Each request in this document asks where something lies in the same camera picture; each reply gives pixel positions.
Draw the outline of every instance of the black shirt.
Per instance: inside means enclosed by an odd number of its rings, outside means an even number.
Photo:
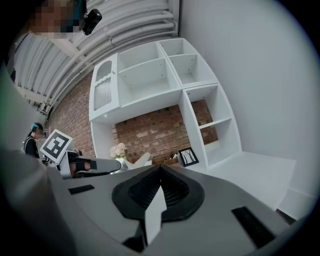
[[[40,158],[39,153],[38,153],[36,140],[34,139],[34,137],[29,136],[28,138],[26,138],[26,140],[24,142],[24,153],[26,155],[30,155],[34,158]]]

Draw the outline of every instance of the cabinet door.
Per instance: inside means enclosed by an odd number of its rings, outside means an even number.
[[[120,107],[117,65],[116,53],[94,67],[89,98],[90,121]]]

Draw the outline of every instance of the black picture frame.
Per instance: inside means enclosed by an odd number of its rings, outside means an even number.
[[[183,152],[186,152],[186,151],[190,151],[191,152],[192,156],[190,158],[191,158],[192,162],[186,162],[186,157],[183,155]],[[199,163],[199,160],[198,160],[195,152],[192,150],[191,147],[179,150],[178,152],[180,154],[180,158],[181,158],[183,167],[192,166],[192,165],[195,165],[195,164]]]

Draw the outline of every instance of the teal headband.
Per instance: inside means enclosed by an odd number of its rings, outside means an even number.
[[[39,126],[34,123],[34,124],[31,126],[31,130],[32,130],[33,128],[39,128]]]

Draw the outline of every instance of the ceiling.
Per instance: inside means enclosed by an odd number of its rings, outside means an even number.
[[[15,85],[47,115],[66,93],[108,56],[159,38],[178,36],[179,0],[88,0],[102,20],[92,34],[52,39],[22,36],[15,46]]]

